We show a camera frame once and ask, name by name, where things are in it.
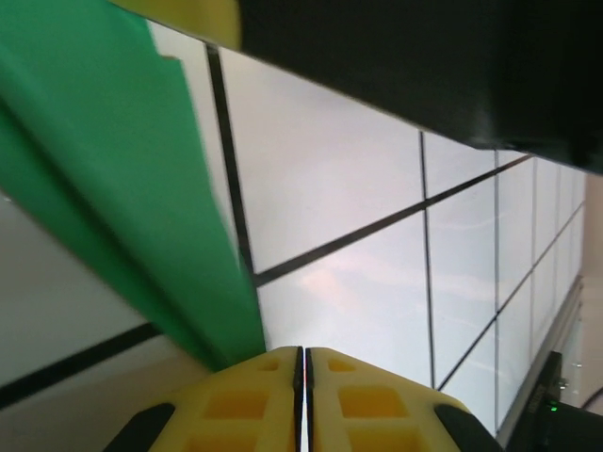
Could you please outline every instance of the white tile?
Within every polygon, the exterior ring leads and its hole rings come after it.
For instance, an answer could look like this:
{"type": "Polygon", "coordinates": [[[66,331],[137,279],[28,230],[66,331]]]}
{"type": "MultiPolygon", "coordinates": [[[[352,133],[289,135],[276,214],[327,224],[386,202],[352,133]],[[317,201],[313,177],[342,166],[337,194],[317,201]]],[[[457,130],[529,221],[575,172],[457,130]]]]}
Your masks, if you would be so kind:
{"type": "Polygon", "coordinates": [[[12,202],[0,197],[0,384],[144,319],[12,202]]]}
{"type": "Polygon", "coordinates": [[[571,245],[571,264],[570,277],[573,280],[578,276],[582,268],[582,246],[584,240],[584,208],[582,207],[576,213],[571,224],[572,245],[571,245]]]}
{"type": "Polygon", "coordinates": [[[494,178],[429,209],[436,384],[495,312],[494,178]]]}
{"type": "Polygon", "coordinates": [[[232,204],[223,164],[220,129],[216,117],[205,45],[200,40],[190,38],[163,25],[152,22],[149,24],[157,52],[165,57],[178,58],[182,62],[190,91],[190,101],[199,124],[199,133],[204,145],[205,160],[214,196],[231,240],[235,242],[232,204]]]}
{"type": "Polygon", "coordinates": [[[533,160],[498,176],[498,303],[531,269],[533,160]]]}
{"type": "Polygon", "coordinates": [[[534,259],[540,258],[557,234],[557,204],[560,165],[542,158],[536,165],[536,215],[534,259]]]}
{"type": "Polygon", "coordinates": [[[155,338],[0,412],[0,450],[103,450],[136,412],[206,375],[155,338]]]}
{"type": "Polygon", "coordinates": [[[527,279],[498,316],[498,428],[530,370],[530,295],[527,279]]]}
{"type": "Polygon", "coordinates": [[[461,400],[495,434],[495,334],[488,329],[442,390],[461,400]]]}
{"type": "Polygon", "coordinates": [[[495,167],[494,151],[475,150],[434,134],[425,134],[427,192],[442,191],[480,176],[495,167]]]}
{"type": "Polygon", "coordinates": [[[330,347],[430,384],[423,221],[396,223],[259,289],[270,347],[330,347]]]}
{"type": "Polygon", "coordinates": [[[578,209],[578,206],[584,202],[584,193],[586,190],[586,172],[574,170],[574,192],[572,197],[572,212],[578,209]]]}
{"type": "Polygon", "coordinates": [[[574,174],[575,171],[566,166],[560,166],[559,175],[559,212],[557,218],[557,231],[574,212],[574,174]]]}
{"type": "Polygon", "coordinates": [[[498,165],[502,167],[525,155],[526,153],[519,153],[517,151],[498,151],[498,165]]]}
{"type": "Polygon", "coordinates": [[[221,55],[257,271],[421,201],[414,127],[221,55]]]}
{"type": "Polygon", "coordinates": [[[534,359],[545,340],[557,314],[555,288],[555,247],[551,248],[533,273],[534,301],[532,305],[531,358],[534,359]]]}
{"type": "Polygon", "coordinates": [[[565,228],[557,239],[555,244],[557,252],[557,271],[555,273],[555,304],[559,309],[565,301],[567,292],[574,282],[575,275],[572,275],[571,266],[571,246],[572,234],[571,227],[565,228]]]}

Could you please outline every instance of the green sheet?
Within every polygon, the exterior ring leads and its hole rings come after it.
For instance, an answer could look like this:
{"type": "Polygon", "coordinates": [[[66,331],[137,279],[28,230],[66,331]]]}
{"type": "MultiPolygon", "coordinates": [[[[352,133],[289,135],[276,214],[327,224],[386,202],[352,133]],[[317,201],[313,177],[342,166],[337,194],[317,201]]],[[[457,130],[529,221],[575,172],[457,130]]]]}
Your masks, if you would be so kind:
{"type": "Polygon", "coordinates": [[[210,369],[265,351],[180,63],[104,0],[0,18],[0,186],[210,369]]]}

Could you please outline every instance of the yellow edge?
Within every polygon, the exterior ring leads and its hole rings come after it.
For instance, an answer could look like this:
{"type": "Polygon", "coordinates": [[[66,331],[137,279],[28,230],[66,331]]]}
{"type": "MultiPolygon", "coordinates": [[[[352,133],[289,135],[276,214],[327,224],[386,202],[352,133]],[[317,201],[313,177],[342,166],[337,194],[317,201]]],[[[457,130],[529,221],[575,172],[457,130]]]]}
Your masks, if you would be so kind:
{"type": "Polygon", "coordinates": [[[239,50],[237,0],[111,0],[153,22],[224,47],[239,50]]]}

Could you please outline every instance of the black cable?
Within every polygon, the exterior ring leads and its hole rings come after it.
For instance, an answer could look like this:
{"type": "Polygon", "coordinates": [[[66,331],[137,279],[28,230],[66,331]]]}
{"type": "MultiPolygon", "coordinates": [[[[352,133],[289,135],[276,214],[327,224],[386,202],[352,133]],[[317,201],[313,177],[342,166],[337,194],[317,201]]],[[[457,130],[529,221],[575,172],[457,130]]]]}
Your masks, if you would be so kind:
{"type": "Polygon", "coordinates": [[[593,395],[591,395],[590,397],[588,397],[586,399],[586,401],[582,404],[581,408],[583,410],[588,410],[589,408],[591,408],[591,406],[593,404],[595,404],[596,400],[598,398],[600,398],[601,396],[603,396],[603,387],[599,388],[596,393],[594,393],[593,395]]]}

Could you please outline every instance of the tiled wall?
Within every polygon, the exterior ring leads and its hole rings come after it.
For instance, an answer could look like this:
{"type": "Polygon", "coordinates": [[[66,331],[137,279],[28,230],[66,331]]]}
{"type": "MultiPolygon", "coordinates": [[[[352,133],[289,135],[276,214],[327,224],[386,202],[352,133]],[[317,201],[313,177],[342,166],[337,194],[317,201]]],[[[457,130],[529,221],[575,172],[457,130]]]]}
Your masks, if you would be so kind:
{"type": "MultiPolygon", "coordinates": [[[[338,349],[457,396],[495,433],[579,272],[583,175],[154,31],[183,59],[269,347],[338,349]]],[[[0,248],[0,449],[98,450],[204,374],[10,202],[0,248]]]]}

